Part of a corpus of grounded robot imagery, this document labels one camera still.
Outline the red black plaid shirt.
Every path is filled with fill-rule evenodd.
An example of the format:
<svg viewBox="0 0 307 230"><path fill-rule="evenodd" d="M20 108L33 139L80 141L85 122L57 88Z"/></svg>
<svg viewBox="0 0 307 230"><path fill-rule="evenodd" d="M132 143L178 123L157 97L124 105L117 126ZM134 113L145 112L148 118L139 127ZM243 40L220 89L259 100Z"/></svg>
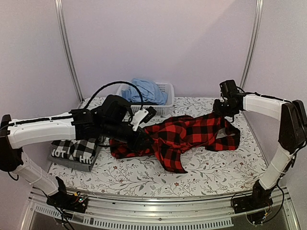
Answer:
<svg viewBox="0 0 307 230"><path fill-rule="evenodd" d="M240 130L214 113L170 117L144 127L144 131L152 138L152 144L133 150L126 143L111 139L111 155L116 159L155 156L166 171L186 173L180 160L186 151L198 147L209 151L236 150L240 144Z"/></svg>

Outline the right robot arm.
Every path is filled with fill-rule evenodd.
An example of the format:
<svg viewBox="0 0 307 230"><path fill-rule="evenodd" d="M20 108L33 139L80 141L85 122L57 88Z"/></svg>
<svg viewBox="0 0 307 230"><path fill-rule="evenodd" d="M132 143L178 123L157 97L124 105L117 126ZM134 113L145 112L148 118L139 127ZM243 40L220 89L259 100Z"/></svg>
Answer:
<svg viewBox="0 0 307 230"><path fill-rule="evenodd" d="M257 140L268 138L272 152L266 153L269 165L258 179L258 186L269 191L275 188L293 167L298 152L307 145L307 118L300 100L280 99L256 92L230 93L216 99L213 112L233 118L240 112L263 117L262 124L252 128Z"/></svg>

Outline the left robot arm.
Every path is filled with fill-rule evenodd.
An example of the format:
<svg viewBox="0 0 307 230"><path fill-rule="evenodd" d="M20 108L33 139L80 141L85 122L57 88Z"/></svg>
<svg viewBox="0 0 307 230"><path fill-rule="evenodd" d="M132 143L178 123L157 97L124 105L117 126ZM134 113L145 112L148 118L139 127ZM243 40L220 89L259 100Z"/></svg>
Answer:
<svg viewBox="0 0 307 230"><path fill-rule="evenodd" d="M29 120L11 119L10 115L5 115L0 124L0 169L24 178L52 196L61 208L67 208L71 204L71 197L65 192L65 184L35 164L23 147L54 140L106 137L139 150L150 143L150 138L139 125L149 121L152 115L148 109L141 109L132 116L130 122L88 109Z"/></svg>

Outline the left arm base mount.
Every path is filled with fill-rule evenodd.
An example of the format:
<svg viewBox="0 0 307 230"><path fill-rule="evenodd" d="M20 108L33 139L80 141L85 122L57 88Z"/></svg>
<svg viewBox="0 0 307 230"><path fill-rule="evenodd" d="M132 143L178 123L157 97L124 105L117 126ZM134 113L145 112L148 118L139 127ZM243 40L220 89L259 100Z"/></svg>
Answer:
<svg viewBox="0 0 307 230"><path fill-rule="evenodd" d="M67 193L66 186L59 184L58 192L47 196L47 204L59 209L85 213L88 205L88 196L79 191L74 194Z"/></svg>

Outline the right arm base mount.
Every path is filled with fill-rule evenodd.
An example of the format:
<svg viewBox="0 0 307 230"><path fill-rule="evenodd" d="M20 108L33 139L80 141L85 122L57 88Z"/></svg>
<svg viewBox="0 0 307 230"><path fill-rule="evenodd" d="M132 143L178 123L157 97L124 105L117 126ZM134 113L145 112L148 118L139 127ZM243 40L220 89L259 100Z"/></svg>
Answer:
<svg viewBox="0 0 307 230"><path fill-rule="evenodd" d="M253 194L235 193L231 197L230 205L235 214L246 213L247 220L252 225L261 225L272 210L273 200L270 195L258 197Z"/></svg>

